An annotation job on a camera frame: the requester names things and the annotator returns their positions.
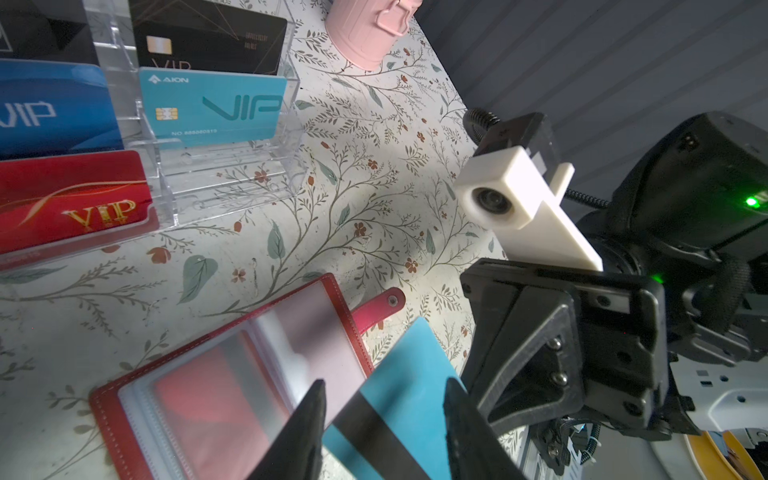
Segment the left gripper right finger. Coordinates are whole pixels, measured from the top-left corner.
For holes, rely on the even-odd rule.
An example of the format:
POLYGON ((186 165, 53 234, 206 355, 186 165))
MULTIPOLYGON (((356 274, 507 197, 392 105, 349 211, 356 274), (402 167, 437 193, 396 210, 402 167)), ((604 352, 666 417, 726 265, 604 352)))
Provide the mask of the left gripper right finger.
POLYGON ((446 381, 443 411, 452 479, 525 479, 456 378, 446 381))

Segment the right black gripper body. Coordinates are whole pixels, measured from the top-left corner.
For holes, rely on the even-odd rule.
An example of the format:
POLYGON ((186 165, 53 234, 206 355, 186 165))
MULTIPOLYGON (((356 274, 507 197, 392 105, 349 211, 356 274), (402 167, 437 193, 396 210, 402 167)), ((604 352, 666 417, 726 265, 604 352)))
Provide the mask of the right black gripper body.
POLYGON ((460 282, 475 322, 461 379, 495 432, 570 417, 649 441, 697 433, 656 281, 481 259, 460 282))

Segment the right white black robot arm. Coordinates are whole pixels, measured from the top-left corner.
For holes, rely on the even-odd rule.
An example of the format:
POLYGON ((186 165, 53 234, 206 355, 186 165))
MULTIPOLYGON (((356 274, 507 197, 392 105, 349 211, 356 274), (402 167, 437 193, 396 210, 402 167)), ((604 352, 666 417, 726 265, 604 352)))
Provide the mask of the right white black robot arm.
POLYGON ((767 353, 767 134, 724 112, 684 120, 610 200, 573 191, 539 112, 471 109, 453 190, 503 258, 460 277, 475 322, 462 374, 498 433, 567 419, 650 441, 698 434, 702 400, 672 362, 767 353))

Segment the red card holder wallet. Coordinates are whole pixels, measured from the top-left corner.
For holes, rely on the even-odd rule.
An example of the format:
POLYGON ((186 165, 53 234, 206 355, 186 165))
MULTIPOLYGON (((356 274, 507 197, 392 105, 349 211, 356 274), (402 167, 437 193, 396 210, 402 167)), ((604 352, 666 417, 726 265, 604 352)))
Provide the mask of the red card holder wallet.
POLYGON ((247 477, 314 381, 340 412, 373 370, 363 334, 405 303, 394 287, 351 308, 324 274, 96 389, 119 477, 247 477))

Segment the clear plastic organizer box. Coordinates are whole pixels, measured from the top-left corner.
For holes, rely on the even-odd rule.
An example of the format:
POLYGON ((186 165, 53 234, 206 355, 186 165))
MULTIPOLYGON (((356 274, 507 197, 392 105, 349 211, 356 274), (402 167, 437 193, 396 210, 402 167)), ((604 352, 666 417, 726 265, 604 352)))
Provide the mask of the clear plastic organizer box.
POLYGON ((1 267, 296 196, 282 1, 5 1, 1 267))

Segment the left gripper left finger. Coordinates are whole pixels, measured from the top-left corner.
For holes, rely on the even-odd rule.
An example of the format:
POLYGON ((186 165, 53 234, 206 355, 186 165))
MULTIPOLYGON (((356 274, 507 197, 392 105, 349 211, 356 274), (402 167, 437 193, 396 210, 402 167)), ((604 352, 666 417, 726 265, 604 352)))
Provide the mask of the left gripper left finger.
POLYGON ((316 380, 247 479, 318 479, 326 410, 325 381, 316 380))

